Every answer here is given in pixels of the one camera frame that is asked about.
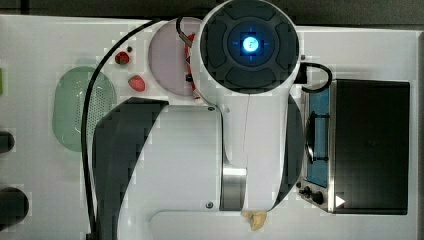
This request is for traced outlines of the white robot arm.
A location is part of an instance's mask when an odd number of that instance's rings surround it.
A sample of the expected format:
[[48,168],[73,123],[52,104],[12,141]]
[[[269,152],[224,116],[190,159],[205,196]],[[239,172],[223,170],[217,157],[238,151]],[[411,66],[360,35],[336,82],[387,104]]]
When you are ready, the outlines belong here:
[[153,240],[161,212],[266,212],[285,170],[300,68],[290,18],[266,0],[227,0],[190,49],[197,106],[132,97],[96,126],[94,240]]

